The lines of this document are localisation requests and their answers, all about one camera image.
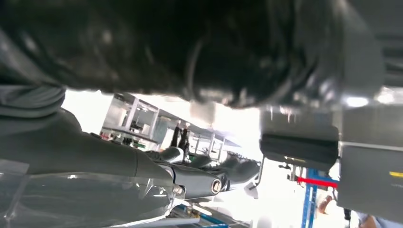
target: metal rod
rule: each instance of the metal rod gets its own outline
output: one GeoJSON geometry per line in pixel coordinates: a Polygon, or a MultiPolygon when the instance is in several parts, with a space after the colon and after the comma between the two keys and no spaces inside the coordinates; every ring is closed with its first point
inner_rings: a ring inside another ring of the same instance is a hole
{"type": "Polygon", "coordinates": [[[165,218],[154,222],[147,222],[142,224],[137,224],[133,226],[128,226],[129,228],[145,228],[145,227],[161,227],[161,226],[177,226],[186,224],[199,223],[200,218],[165,218]]]}
{"type": "Polygon", "coordinates": [[[252,190],[252,189],[254,189],[254,188],[256,188],[257,186],[260,185],[260,182],[262,181],[264,160],[265,160],[265,156],[263,156],[262,162],[260,163],[258,182],[256,182],[255,185],[253,185],[252,187],[250,187],[249,190],[252,190]]]}
{"type": "Polygon", "coordinates": [[[208,151],[207,151],[207,155],[210,155],[211,151],[213,150],[214,139],[215,139],[215,133],[212,133],[212,134],[211,134],[211,138],[210,138],[209,149],[208,149],[208,151]]]}
{"type": "Polygon", "coordinates": [[[149,130],[149,133],[148,133],[148,137],[149,137],[150,139],[153,138],[154,130],[155,130],[155,126],[156,126],[156,124],[157,124],[158,114],[159,114],[159,113],[160,113],[160,109],[158,108],[157,111],[154,112],[153,120],[152,120],[152,122],[151,122],[150,130],[149,130]]]}
{"type": "Polygon", "coordinates": [[[221,158],[221,151],[222,148],[224,147],[225,144],[225,138],[222,140],[221,146],[220,146],[220,150],[218,151],[218,162],[220,162],[220,158],[221,158]]]}
{"type": "Polygon", "coordinates": [[[130,125],[132,125],[134,114],[136,112],[139,101],[140,99],[138,99],[137,97],[134,98],[132,108],[130,109],[129,115],[127,116],[126,119],[125,129],[127,130],[130,130],[130,125]]]}
{"type": "Polygon", "coordinates": [[[295,172],[297,171],[297,166],[293,165],[292,166],[292,171],[291,171],[291,175],[290,175],[290,181],[295,181],[295,172]]]}
{"type": "Polygon", "coordinates": [[[200,135],[199,135],[199,138],[196,141],[196,146],[194,147],[194,153],[197,153],[197,149],[199,148],[199,142],[200,142],[200,135]]]}

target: red bar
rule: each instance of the red bar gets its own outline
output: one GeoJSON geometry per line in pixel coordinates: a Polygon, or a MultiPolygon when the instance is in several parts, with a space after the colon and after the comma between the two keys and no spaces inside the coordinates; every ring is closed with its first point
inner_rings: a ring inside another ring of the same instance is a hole
{"type": "Polygon", "coordinates": [[[323,180],[316,180],[316,179],[311,179],[311,178],[298,177],[297,182],[298,183],[304,182],[307,184],[313,184],[313,185],[324,186],[324,187],[332,187],[335,189],[337,188],[337,183],[323,181],[323,180]]]}

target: machine part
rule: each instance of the machine part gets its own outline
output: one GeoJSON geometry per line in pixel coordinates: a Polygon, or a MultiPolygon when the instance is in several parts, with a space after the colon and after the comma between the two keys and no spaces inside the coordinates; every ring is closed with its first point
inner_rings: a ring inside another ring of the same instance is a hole
{"type": "Polygon", "coordinates": [[[265,134],[260,148],[268,159],[328,171],[336,162],[337,144],[337,141],[265,134]]]}
{"type": "Polygon", "coordinates": [[[160,159],[169,163],[181,162],[183,154],[184,152],[181,148],[168,147],[160,153],[160,159]]]}
{"type": "Polygon", "coordinates": [[[199,168],[202,168],[202,167],[204,167],[204,166],[206,166],[206,165],[208,165],[210,163],[211,163],[210,156],[197,155],[188,166],[192,167],[192,168],[199,169],[199,168]]]}
{"type": "Polygon", "coordinates": [[[260,149],[268,159],[329,171],[338,157],[338,129],[328,113],[303,113],[289,121],[281,113],[261,113],[260,149]]]}
{"type": "Polygon", "coordinates": [[[344,1],[6,0],[0,15],[13,84],[319,108],[373,97],[384,75],[344,1]]]}
{"type": "Polygon", "coordinates": [[[343,144],[337,204],[403,223],[403,153],[380,147],[343,144]]]}
{"type": "Polygon", "coordinates": [[[184,199],[184,191],[170,180],[87,172],[29,175],[27,167],[0,161],[4,227],[141,224],[165,217],[184,199]]]}
{"type": "Polygon", "coordinates": [[[208,172],[181,165],[171,165],[174,183],[185,187],[186,199],[214,196],[219,193],[221,180],[208,172]]]}

